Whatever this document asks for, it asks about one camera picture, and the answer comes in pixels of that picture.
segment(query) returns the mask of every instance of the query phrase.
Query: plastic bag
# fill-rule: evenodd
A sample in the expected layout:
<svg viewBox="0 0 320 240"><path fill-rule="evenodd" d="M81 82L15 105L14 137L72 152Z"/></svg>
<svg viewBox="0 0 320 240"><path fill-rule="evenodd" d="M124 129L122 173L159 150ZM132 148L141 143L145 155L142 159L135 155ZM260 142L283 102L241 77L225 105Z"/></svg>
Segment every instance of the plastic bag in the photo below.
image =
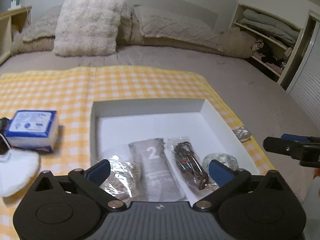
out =
<svg viewBox="0 0 320 240"><path fill-rule="evenodd" d="M205 172L208 173L209 181L211 184L215 183L214 179L212 179L209 174L209 164L212 160L217 160L217 161L221 162L223 165L226 165L228 168L230 168L234 171L239 168L237 159L229 154L226 154L226 153L208 154L206 157L204 157L204 159L202 161L202 167L204 168Z"/></svg>
<svg viewBox="0 0 320 240"><path fill-rule="evenodd" d="M184 197L167 163L163 138L130 143L129 147L133 155L141 159L142 177L139 185L144 193L141 201L174 202Z"/></svg>
<svg viewBox="0 0 320 240"><path fill-rule="evenodd" d="M127 205L138 200L141 195L137 187L137 181L141 178L141 162L131 154L128 145L108 149L99 157L108 159L111 166L110 176L100 188Z"/></svg>
<svg viewBox="0 0 320 240"><path fill-rule="evenodd" d="M217 185L209 186L208 174L199 163L199 157L194 152L188 137L170 138L167 142L172 152L177 168L182 174L184 181L196 191L205 188L213 189Z"/></svg>

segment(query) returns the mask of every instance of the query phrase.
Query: grey bed sheet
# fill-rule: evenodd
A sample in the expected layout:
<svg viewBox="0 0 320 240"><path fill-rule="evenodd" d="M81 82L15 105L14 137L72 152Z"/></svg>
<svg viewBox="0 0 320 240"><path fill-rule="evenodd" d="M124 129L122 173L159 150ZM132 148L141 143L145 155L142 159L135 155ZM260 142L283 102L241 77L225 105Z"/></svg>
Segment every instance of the grey bed sheet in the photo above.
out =
<svg viewBox="0 0 320 240"><path fill-rule="evenodd" d="M192 71L204 76L223 101L252 132L258 144L283 133L320 136L320 131L275 82L242 59L171 47L127 46L107 57L57 57L51 51L16 55L0 74L25 70L64 70L76 66L147 65ZM300 200L306 196L314 169L288 156L266 153Z"/></svg>

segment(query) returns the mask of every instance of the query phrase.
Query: yellow checkered cloth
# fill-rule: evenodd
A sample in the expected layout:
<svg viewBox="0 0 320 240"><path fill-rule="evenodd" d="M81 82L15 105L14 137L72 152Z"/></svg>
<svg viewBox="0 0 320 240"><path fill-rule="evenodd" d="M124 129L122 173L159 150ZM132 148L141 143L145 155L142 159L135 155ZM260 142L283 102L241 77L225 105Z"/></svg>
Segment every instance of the yellow checkered cloth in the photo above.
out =
<svg viewBox="0 0 320 240"><path fill-rule="evenodd" d="M19 109L58 111L62 125L58 147L53 154L41 156L41 170L51 170L54 175L90 166L92 102L125 98L206 98L231 129L243 125L205 78L191 72L109 66L27 71L0 77L0 117L12 118ZM261 174L274 169L253 138L243 146ZM18 239L12 216L26 190L0 200L0 239Z"/></svg>

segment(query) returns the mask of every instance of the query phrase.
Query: white cloth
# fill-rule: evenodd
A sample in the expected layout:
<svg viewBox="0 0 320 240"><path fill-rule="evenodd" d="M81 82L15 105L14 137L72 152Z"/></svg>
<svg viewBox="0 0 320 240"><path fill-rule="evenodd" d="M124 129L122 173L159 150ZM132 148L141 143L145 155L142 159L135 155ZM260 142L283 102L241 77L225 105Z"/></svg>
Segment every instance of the white cloth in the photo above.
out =
<svg viewBox="0 0 320 240"><path fill-rule="evenodd" d="M0 155L0 197L9 197L24 188L39 165L37 152L9 149Z"/></svg>

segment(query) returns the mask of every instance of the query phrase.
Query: logo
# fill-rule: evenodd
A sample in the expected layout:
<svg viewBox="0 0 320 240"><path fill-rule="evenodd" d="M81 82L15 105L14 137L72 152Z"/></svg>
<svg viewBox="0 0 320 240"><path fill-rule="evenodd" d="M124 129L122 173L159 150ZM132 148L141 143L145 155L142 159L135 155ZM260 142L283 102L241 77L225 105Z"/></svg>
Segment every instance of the logo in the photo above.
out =
<svg viewBox="0 0 320 240"><path fill-rule="evenodd" d="M162 210L162 209L164 209L164 208L165 208L165 206L164 206L164 205L162 205L162 204L159 204L159 205L157 205L157 206L156 206L156 208L157 208L157 209L159 209L159 210Z"/></svg>

